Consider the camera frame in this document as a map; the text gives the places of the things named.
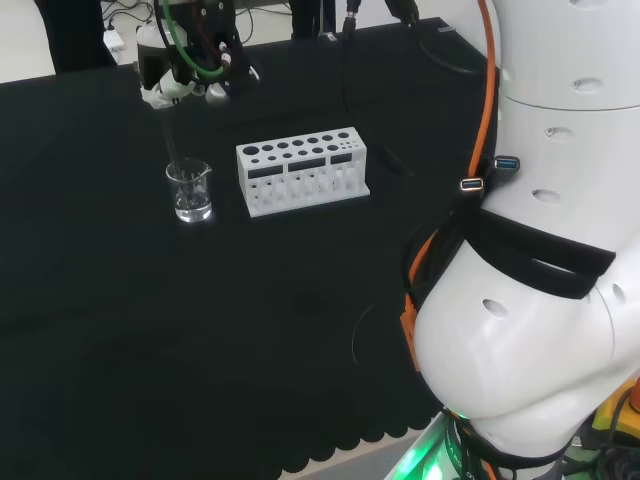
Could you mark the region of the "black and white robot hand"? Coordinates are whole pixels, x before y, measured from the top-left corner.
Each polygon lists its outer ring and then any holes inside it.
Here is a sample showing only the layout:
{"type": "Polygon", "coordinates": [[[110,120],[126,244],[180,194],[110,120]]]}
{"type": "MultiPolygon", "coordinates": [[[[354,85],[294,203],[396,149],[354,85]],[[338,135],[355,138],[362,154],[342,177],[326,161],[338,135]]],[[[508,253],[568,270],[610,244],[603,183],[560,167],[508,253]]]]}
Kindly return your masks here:
{"type": "Polygon", "coordinates": [[[141,97],[155,110],[188,96],[226,103],[260,82],[232,1],[155,1],[136,41],[141,97]]]}

